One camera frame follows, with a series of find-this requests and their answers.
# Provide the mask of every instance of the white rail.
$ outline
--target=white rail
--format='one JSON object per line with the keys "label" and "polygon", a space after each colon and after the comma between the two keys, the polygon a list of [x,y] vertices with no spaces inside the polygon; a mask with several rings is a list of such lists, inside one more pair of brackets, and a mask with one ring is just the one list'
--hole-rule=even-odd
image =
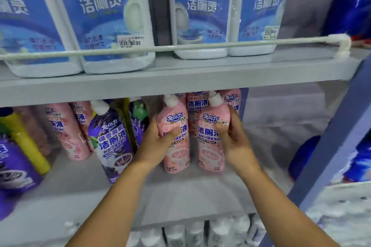
{"label": "white rail", "polygon": [[230,43],[209,43],[209,44],[189,44],[189,45],[169,45],[169,46],[152,46],[138,48],[117,48],[117,49],[96,49],[96,50],[75,50],[61,52],[38,52],[38,53],[8,53],[0,55],[1,61],[14,61],[20,59],[42,59],[56,57],[73,57],[73,56],[96,56],[96,55],[114,55],[127,53],[147,53],[147,52],[166,52],[175,50],[196,50],[211,48],[229,48],[229,47],[247,47],[261,45],[289,45],[303,43],[339,43],[339,50],[334,57],[349,57],[351,39],[346,34],[331,34],[329,36],[308,37],[308,38],[289,38],[261,41],[242,41]]}

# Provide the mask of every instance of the hand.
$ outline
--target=hand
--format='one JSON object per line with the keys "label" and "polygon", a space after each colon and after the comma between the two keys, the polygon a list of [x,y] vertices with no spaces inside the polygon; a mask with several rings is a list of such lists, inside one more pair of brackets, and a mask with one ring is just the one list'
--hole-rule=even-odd
{"label": "hand", "polygon": [[215,125],[223,146],[225,159],[234,167],[237,175],[246,170],[260,170],[260,165],[250,146],[250,141],[245,134],[242,122],[235,109],[229,105],[231,121],[229,129],[221,123]]}
{"label": "hand", "polygon": [[149,173],[164,159],[169,146],[174,139],[179,136],[181,131],[182,128],[176,127],[165,136],[160,137],[157,127],[157,115],[155,115],[144,133],[142,143],[135,155],[134,162],[142,164],[145,170],[147,170],[147,173]]}

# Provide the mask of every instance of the barcode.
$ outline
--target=barcode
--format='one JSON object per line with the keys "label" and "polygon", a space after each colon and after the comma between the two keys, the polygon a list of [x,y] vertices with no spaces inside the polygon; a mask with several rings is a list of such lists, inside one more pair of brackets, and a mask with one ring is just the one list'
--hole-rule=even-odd
{"label": "barcode", "polygon": [[280,26],[265,26],[264,40],[277,39]]}
{"label": "barcode", "polygon": [[130,48],[142,45],[143,39],[143,36],[118,35],[117,44],[120,45],[121,48]]}

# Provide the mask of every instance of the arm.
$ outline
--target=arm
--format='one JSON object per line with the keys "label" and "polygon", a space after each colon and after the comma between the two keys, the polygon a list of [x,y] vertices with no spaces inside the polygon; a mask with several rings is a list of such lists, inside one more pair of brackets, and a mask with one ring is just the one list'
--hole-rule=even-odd
{"label": "arm", "polygon": [[159,137],[156,119],[157,116],[151,120],[134,160],[66,247],[125,246],[146,177],[162,161],[181,131],[174,128],[166,136]]}
{"label": "arm", "polygon": [[339,247],[292,203],[260,168],[238,114],[230,108],[229,129],[216,125],[225,158],[243,180],[276,247]]}

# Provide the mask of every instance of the blue shelf frame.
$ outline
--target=blue shelf frame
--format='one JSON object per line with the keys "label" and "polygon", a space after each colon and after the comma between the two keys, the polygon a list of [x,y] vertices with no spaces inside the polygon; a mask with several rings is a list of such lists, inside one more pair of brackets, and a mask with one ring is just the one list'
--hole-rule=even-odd
{"label": "blue shelf frame", "polygon": [[[289,199],[303,211],[311,207],[370,128],[371,55],[361,63],[350,81],[347,94],[288,194]],[[266,234],[259,247],[272,246],[273,242]]]}

